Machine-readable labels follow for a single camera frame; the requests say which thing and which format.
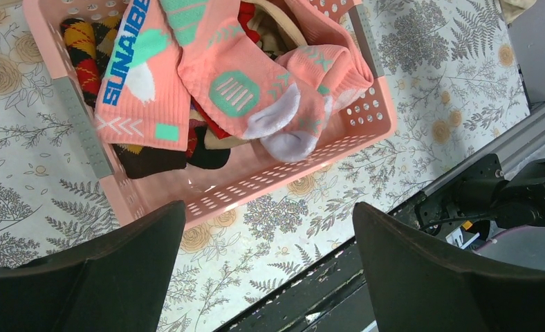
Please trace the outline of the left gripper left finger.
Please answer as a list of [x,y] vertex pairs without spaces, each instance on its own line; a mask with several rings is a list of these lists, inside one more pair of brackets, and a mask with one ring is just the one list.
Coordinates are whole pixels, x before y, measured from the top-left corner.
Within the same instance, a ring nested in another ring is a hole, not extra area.
[[155,331],[185,227],[174,201],[78,246],[0,268],[0,331]]

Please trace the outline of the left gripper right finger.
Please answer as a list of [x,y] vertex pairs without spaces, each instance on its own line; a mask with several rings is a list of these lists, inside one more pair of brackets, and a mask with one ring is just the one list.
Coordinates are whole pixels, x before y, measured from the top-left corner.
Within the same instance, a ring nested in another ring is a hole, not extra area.
[[380,331],[545,331],[545,271],[462,250],[365,202],[352,219]]

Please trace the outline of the pink plastic basket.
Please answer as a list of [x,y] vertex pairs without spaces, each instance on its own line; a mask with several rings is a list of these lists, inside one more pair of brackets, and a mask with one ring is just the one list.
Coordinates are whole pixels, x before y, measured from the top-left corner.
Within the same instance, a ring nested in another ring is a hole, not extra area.
[[258,143],[232,150],[231,158],[214,171],[188,167],[131,180],[113,148],[100,142],[91,123],[93,110],[82,97],[60,31],[68,17],[95,21],[119,15],[126,1],[24,1],[22,8],[36,45],[53,81],[81,148],[100,181],[118,221],[126,225],[157,209],[182,200],[187,225],[192,227],[268,194],[303,176],[337,162],[381,140],[396,130],[396,108],[391,98],[371,24],[361,1],[315,1],[332,20],[351,20],[360,52],[375,78],[359,100],[334,115],[316,150],[297,163],[279,163]]

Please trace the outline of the pink sock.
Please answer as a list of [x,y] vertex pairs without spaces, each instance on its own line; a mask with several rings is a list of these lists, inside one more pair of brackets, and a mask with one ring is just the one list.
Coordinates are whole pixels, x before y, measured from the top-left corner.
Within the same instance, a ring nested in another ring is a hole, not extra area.
[[355,102],[373,84],[373,75],[350,34],[310,1],[285,1],[306,40],[279,56],[297,83],[301,98],[283,129],[261,138],[275,159],[304,160],[314,149],[330,117]]
[[132,1],[95,109],[107,143],[181,150],[197,102],[227,133],[269,136],[305,110],[303,81],[239,23],[238,1]]

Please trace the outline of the black red yellow argyle sock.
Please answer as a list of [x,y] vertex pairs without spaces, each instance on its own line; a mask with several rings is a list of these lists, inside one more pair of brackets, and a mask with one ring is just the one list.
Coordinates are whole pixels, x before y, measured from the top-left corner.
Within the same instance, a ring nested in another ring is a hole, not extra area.
[[95,108],[101,87],[101,75],[96,62],[93,27],[83,19],[68,18],[63,20],[60,28],[84,101]]

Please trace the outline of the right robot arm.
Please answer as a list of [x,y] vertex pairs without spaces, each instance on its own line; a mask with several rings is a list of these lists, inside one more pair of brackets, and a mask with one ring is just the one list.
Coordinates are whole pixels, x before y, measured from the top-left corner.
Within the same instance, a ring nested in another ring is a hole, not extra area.
[[545,158],[529,162],[511,180],[462,180],[453,201],[472,219],[495,221],[500,228],[545,227]]

